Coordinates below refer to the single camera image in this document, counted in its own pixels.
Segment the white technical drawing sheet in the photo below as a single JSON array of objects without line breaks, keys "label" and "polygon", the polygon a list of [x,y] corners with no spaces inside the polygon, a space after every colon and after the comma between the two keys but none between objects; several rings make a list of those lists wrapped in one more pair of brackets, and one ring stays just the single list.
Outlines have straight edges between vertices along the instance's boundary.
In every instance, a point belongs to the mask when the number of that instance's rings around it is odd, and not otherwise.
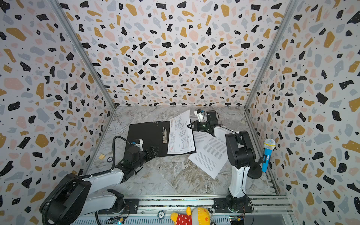
[{"label": "white technical drawing sheet", "polygon": [[190,110],[170,120],[168,155],[182,155],[196,153],[194,136],[190,124]]}]

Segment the orange folder black inside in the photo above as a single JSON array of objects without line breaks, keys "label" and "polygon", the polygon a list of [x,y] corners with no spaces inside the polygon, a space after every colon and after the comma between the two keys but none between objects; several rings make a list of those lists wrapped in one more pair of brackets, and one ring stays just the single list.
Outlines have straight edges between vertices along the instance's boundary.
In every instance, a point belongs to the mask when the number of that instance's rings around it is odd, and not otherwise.
[{"label": "orange folder black inside", "polygon": [[156,121],[130,124],[127,139],[136,141],[142,139],[143,150],[149,150],[151,147],[158,147],[157,157],[169,157],[172,155],[186,155],[197,152],[196,148],[187,153],[168,153],[169,147],[170,121]]}]

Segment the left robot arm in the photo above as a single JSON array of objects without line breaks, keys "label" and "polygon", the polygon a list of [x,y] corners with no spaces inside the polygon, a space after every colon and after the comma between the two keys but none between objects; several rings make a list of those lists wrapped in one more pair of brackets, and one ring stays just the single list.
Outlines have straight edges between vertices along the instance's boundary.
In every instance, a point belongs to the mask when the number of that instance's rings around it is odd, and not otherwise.
[{"label": "left robot arm", "polygon": [[132,144],[124,158],[106,171],[88,175],[66,175],[40,206],[44,225],[70,225],[78,217],[108,210],[111,213],[129,210],[124,195],[111,186],[124,183],[137,175],[143,165],[158,156],[160,148],[143,150]]}]

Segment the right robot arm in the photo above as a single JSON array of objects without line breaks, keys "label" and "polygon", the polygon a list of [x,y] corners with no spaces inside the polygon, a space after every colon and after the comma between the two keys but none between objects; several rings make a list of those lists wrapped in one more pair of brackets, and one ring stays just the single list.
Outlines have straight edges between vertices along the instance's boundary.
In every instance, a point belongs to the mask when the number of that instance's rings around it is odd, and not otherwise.
[{"label": "right robot arm", "polygon": [[218,122],[218,113],[214,110],[198,109],[194,112],[196,121],[187,127],[195,133],[202,133],[196,153],[189,159],[210,177],[216,178],[226,162],[232,166],[230,186],[224,203],[215,201],[215,208],[229,212],[244,210],[250,203],[246,194],[247,175],[250,164],[256,155],[247,131],[234,131]]}]

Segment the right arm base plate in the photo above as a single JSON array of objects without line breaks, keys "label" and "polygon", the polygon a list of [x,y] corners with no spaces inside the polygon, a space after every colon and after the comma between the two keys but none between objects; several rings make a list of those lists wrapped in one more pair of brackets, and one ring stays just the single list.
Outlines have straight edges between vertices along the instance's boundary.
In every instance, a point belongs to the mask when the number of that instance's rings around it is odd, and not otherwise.
[{"label": "right arm base plate", "polygon": [[252,204],[246,196],[233,198],[214,198],[213,208],[216,213],[252,213]]}]

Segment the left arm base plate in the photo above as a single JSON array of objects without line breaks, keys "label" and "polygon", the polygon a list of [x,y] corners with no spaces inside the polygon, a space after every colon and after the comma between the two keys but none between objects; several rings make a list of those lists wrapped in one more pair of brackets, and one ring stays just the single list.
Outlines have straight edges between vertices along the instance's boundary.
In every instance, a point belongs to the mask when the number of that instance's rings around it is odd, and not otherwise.
[{"label": "left arm base plate", "polygon": [[137,214],[139,201],[137,198],[118,199],[112,207],[112,212],[114,214]]}]

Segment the white text sheet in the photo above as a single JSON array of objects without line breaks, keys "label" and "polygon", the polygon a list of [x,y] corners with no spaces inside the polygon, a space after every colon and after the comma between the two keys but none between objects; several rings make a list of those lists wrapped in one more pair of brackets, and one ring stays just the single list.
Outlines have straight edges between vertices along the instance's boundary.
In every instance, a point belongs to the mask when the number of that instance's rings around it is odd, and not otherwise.
[{"label": "white text sheet", "polygon": [[210,139],[211,135],[204,132],[194,132],[194,142],[196,150],[201,150]]},{"label": "white text sheet", "polygon": [[226,142],[211,135],[207,144],[188,159],[215,179],[228,161]]}]

